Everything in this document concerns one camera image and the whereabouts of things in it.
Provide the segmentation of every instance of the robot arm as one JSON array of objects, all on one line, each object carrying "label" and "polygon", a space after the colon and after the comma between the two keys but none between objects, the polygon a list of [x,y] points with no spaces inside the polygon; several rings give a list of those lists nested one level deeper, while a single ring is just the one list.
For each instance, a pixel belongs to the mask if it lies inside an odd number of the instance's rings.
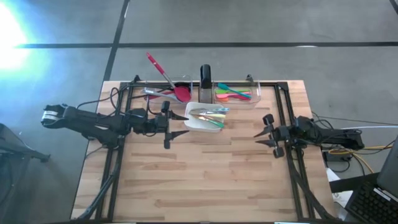
[{"label": "robot arm", "polygon": [[42,117],[46,128],[68,128],[81,133],[85,138],[95,138],[112,149],[118,147],[131,130],[136,134],[165,133],[164,147],[170,149],[170,140],[188,131],[169,132],[169,119],[187,120],[169,110],[170,102],[165,101],[161,113],[148,119],[144,108],[133,109],[126,114],[103,115],[78,110],[68,105],[47,105]]},{"label": "robot arm", "polygon": [[284,155],[278,142],[286,140],[302,148],[305,148],[308,144],[337,144],[354,150],[364,147],[361,139],[361,131],[358,129],[325,129],[319,127],[312,119],[304,116],[295,118],[291,126],[279,126],[277,128],[274,128],[274,117],[272,114],[265,115],[262,120],[266,127],[261,133],[255,135],[255,137],[269,133],[269,140],[260,140],[257,142],[274,147],[275,157],[282,157]]}]

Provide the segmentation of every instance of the yellow cable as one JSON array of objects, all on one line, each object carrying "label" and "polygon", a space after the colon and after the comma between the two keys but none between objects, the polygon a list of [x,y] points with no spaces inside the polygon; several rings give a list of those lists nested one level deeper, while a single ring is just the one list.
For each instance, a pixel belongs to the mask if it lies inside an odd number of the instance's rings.
[{"label": "yellow cable", "polygon": [[347,155],[347,154],[352,154],[353,156],[355,156],[355,158],[357,158],[357,159],[359,159],[360,161],[362,161],[362,162],[365,164],[365,166],[371,171],[372,174],[374,173],[372,167],[371,167],[359,154],[355,153],[353,150],[349,150],[349,149],[344,149],[344,150],[345,150],[345,152],[333,152],[333,149],[332,149],[332,150],[329,150],[328,152],[329,152],[329,154],[331,154],[331,155]]},{"label": "yellow cable", "polygon": [[386,146],[371,146],[371,147],[365,147],[365,149],[378,149],[378,148],[385,148]]},{"label": "yellow cable", "polygon": [[366,165],[366,167],[371,171],[372,174],[374,173],[372,167],[360,155],[358,155],[357,153],[353,153],[353,156],[361,160]]}]

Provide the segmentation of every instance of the clear container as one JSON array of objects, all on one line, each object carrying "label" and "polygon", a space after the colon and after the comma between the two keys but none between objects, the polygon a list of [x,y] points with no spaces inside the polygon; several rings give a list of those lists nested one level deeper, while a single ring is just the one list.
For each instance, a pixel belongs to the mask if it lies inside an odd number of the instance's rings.
[{"label": "clear container", "polygon": [[[189,76],[189,75],[184,75],[182,77],[170,77],[170,79],[175,84],[178,83],[178,82],[184,82],[184,83],[188,83],[189,84],[189,88],[191,89],[191,92],[190,92],[191,93],[190,102],[191,102],[193,100],[193,96],[192,96],[192,93],[193,93],[192,77]],[[161,90],[160,88],[148,88],[148,87],[145,87],[144,89],[145,90],[151,90],[151,91],[159,91],[159,90]],[[167,93],[169,91],[170,90],[165,90],[165,91],[163,91],[161,93]],[[152,108],[153,109],[160,109],[162,107],[162,103],[164,101],[170,101],[170,109],[171,110],[185,109],[185,106],[187,105],[187,103],[189,103],[189,102],[181,102],[179,100],[175,100],[175,99],[172,99],[172,98],[169,98],[169,97],[160,96],[160,97],[157,97],[157,98],[150,99],[149,100],[149,106],[150,106],[151,109]]]},{"label": "clear container", "polygon": [[261,100],[261,86],[259,81],[220,82],[220,83],[224,83],[232,90],[249,90],[249,92],[251,93],[250,100],[240,100],[239,98],[228,97],[228,100],[224,101],[217,98],[216,90],[220,90],[220,88],[218,88],[217,86],[218,82],[213,82],[213,101],[214,103],[223,105],[225,108],[250,110],[253,109],[256,106],[256,104]]},{"label": "clear container", "polygon": [[200,120],[190,115],[189,112],[197,108],[213,110],[213,109],[220,109],[222,107],[223,107],[222,105],[211,104],[211,103],[189,102],[187,104],[187,108],[185,109],[185,117],[188,118],[189,120],[184,121],[184,124],[186,125],[187,129],[190,131],[217,133],[221,130],[221,128],[215,126],[214,124],[211,124],[208,121]]}]

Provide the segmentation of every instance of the concrete floor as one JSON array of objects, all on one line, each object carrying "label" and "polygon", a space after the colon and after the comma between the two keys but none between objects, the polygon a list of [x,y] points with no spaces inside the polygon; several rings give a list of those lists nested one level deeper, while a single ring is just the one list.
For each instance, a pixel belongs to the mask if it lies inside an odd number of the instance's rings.
[{"label": "concrete floor", "polygon": [[[14,16],[26,43],[111,43],[122,4],[123,0],[6,0],[0,9]],[[388,0],[137,0],[130,2],[121,42],[398,41],[397,21]],[[398,123],[396,47],[119,49],[111,80],[131,80],[134,75],[161,79],[147,61],[147,51],[169,74],[197,79],[200,65],[209,63],[213,78],[219,80],[242,79],[248,73],[261,80],[302,79],[318,114]],[[87,141],[66,129],[41,127],[42,109],[97,99],[109,52],[0,52],[2,60],[24,58],[19,66],[0,67],[0,122],[30,147],[52,155],[47,164],[29,164],[8,223],[69,219]],[[84,109],[95,108],[93,104]],[[330,121],[336,128],[369,125]],[[367,146],[383,145],[397,134],[395,129],[367,129],[363,139]],[[379,171],[386,155],[387,151],[365,158]],[[333,169],[345,165],[330,164]],[[361,171],[355,161],[339,174],[357,175]]]}]

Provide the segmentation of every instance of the wooden table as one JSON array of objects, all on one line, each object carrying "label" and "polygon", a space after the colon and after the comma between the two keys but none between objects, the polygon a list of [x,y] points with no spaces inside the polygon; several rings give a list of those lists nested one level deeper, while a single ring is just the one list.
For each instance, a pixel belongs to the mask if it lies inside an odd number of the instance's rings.
[{"label": "wooden table", "polygon": [[[301,80],[288,81],[296,116],[312,117]],[[120,82],[104,82],[101,98]],[[262,87],[262,100],[252,110],[231,110],[220,133],[189,132],[163,148],[164,134],[154,137],[129,134],[114,211],[116,222],[264,222],[297,220],[286,157],[275,159],[272,149],[255,143],[262,131],[262,117],[279,116],[273,88]],[[145,107],[143,99],[133,108]],[[152,105],[153,111],[159,105]],[[113,111],[109,101],[98,112]],[[185,108],[174,108],[184,115]],[[171,121],[170,130],[184,130],[183,121]],[[98,148],[90,142],[88,152]],[[304,150],[310,188],[332,214],[333,200],[317,147]],[[83,213],[101,185],[106,150],[92,154],[84,163],[72,218]],[[301,193],[305,210],[305,200]]]}]

